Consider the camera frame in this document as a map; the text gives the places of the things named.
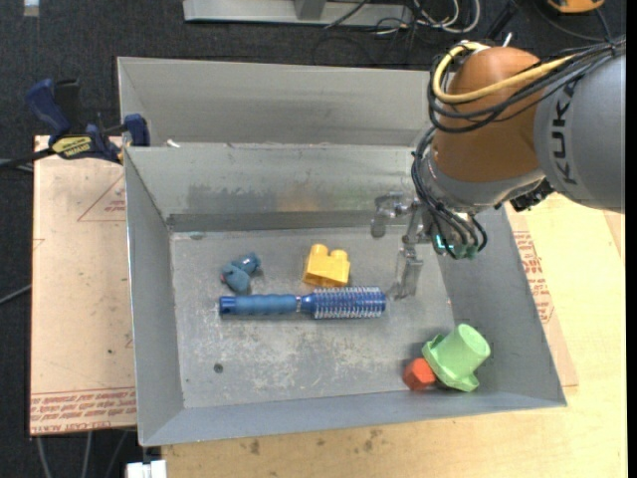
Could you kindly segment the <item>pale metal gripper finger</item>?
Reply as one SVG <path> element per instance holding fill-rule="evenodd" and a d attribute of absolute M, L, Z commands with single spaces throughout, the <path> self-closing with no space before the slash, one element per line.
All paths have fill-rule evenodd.
<path fill-rule="evenodd" d="M 397 297 L 398 299 L 405 299 L 416 295 L 419 285 L 420 273 L 422 271 L 423 262 L 419 259 L 411 258 L 410 260 L 410 273 L 409 273 L 409 295 L 407 297 Z"/>
<path fill-rule="evenodd" d="M 394 277 L 388 294 L 390 297 L 407 297 L 409 295 L 411 251 L 402 247 L 396 257 Z"/>

